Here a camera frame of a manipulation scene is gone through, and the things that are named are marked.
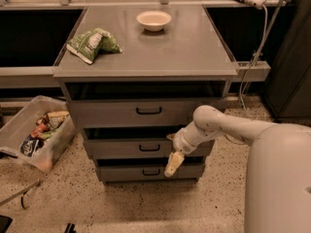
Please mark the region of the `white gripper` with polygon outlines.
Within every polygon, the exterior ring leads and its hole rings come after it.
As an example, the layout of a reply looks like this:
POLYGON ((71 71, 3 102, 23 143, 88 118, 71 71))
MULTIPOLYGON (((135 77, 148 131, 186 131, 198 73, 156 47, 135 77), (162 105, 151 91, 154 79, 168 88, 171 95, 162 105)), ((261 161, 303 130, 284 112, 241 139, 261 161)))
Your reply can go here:
POLYGON ((186 127, 181 128, 176 134, 166 135, 166 138, 173 140, 175 152, 169 155, 164 175, 166 177, 172 177, 184 162, 185 155, 191 154, 201 143, 205 142, 207 135, 203 129, 197 127, 192 121, 186 127))

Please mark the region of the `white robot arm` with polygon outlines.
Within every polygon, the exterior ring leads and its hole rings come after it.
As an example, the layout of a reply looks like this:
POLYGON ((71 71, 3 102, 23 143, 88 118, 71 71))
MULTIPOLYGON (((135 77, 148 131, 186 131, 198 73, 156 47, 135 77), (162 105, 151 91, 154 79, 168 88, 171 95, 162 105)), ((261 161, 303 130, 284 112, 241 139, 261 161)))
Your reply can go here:
POLYGON ((250 146, 244 233, 311 233, 311 128, 228 116, 203 105, 171 136, 164 175, 205 142, 229 135, 250 146))

